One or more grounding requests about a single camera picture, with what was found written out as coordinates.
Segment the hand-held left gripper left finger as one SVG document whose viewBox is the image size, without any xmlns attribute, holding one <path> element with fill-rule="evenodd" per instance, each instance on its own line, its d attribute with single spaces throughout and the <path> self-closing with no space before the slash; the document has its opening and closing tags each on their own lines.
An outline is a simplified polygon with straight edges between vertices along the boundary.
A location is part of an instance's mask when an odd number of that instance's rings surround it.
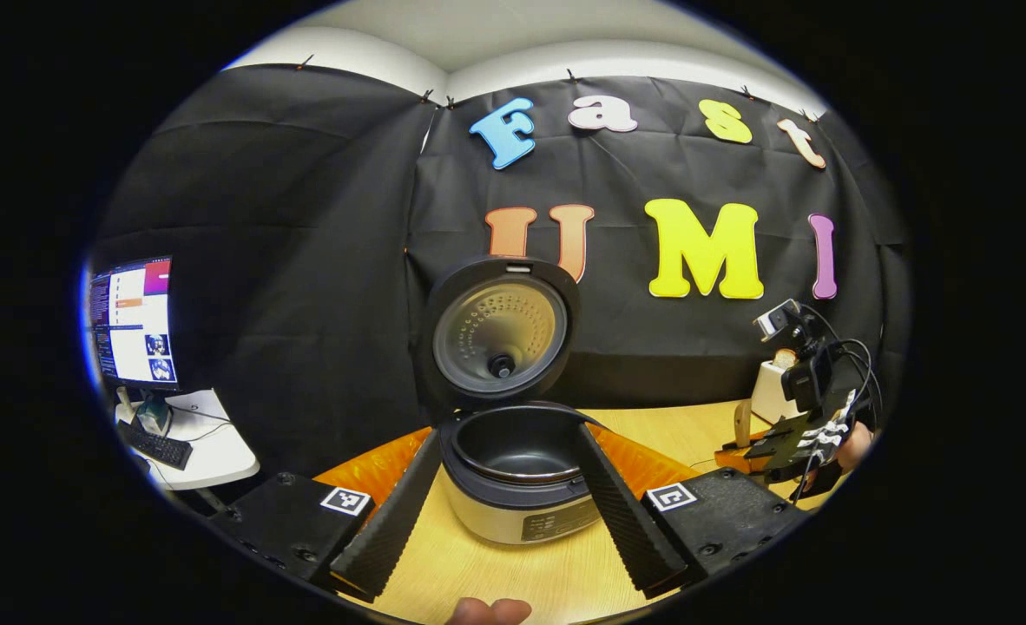
<svg viewBox="0 0 1026 625">
<path fill-rule="evenodd" d="M 425 427 L 319 477 L 279 472 L 210 523 L 267 565 L 371 602 L 398 565 L 440 464 L 440 439 Z"/>
</svg>

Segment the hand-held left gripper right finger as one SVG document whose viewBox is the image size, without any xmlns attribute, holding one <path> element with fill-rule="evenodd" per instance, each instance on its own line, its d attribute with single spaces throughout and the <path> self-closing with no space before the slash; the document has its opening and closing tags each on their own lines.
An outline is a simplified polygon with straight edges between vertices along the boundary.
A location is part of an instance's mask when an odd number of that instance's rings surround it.
<svg viewBox="0 0 1026 625">
<path fill-rule="evenodd" d="M 810 518 L 735 468 L 632 489 L 608 454 L 616 439 L 581 424 L 575 454 L 629 579 L 648 600 L 743 567 Z"/>
</svg>

